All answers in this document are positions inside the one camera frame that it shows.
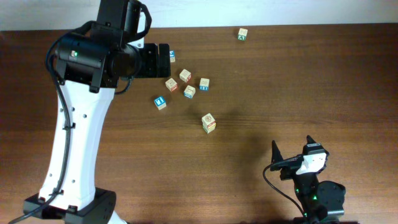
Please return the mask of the block blue letter top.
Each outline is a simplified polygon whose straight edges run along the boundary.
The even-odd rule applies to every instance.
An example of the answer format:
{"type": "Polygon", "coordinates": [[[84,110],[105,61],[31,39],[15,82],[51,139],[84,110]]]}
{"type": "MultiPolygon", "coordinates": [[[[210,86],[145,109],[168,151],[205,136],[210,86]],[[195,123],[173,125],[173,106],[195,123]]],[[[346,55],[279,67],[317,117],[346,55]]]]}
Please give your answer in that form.
{"type": "Polygon", "coordinates": [[[159,96],[154,100],[154,103],[158,110],[161,110],[167,106],[166,101],[163,96],[159,96]]]}

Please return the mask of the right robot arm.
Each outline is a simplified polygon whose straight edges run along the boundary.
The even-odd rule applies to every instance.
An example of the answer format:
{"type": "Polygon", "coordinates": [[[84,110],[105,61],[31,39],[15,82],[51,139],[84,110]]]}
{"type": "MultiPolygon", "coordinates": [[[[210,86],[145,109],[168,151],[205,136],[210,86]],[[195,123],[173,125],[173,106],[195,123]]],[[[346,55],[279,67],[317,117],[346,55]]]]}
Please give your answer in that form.
{"type": "Polygon", "coordinates": [[[320,182],[318,174],[326,168],[329,152],[311,136],[303,151],[294,157],[284,159],[275,141],[272,141],[272,158],[269,169],[280,171],[281,180],[294,182],[295,195],[302,216],[294,223],[338,223],[344,215],[343,204],[346,188],[336,182],[320,182]]]}

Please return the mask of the block green letter B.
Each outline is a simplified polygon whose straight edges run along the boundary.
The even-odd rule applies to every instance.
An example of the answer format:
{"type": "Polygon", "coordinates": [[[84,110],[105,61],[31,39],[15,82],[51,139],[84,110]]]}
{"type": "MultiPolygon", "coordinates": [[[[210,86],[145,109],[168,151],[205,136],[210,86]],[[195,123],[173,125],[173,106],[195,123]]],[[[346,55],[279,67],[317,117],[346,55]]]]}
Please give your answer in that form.
{"type": "Polygon", "coordinates": [[[216,128],[215,125],[213,125],[213,126],[211,126],[211,127],[209,127],[209,128],[208,128],[207,126],[203,126],[203,129],[205,130],[205,132],[206,132],[207,134],[209,134],[210,132],[214,131],[215,128],[216,128]]]}

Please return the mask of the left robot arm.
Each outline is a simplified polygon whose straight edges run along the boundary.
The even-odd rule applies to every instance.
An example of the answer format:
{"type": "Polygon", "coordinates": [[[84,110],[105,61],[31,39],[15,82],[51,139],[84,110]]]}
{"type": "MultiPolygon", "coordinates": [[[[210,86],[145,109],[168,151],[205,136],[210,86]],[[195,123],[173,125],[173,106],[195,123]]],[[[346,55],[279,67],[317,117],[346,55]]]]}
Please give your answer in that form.
{"type": "Polygon", "coordinates": [[[118,83],[170,75],[169,46],[145,44],[152,18],[140,1],[101,1],[98,16],[59,37],[45,67],[58,95],[49,169],[40,191],[25,199],[23,218],[65,223],[121,223],[116,194],[95,185],[106,113],[118,83]]]}

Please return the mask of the wooden block green side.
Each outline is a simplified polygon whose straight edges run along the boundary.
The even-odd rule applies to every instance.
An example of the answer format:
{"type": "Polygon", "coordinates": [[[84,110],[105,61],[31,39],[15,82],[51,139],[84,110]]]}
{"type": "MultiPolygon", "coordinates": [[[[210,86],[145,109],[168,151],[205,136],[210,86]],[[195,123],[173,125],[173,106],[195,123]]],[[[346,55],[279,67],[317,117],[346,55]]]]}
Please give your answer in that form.
{"type": "Polygon", "coordinates": [[[215,121],[214,117],[211,115],[211,113],[204,115],[201,118],[201,121],[203,123],[203,126],[206,129],[210,129],[212,126],[214,126],[216,124],[216,121],[215,121]]]}

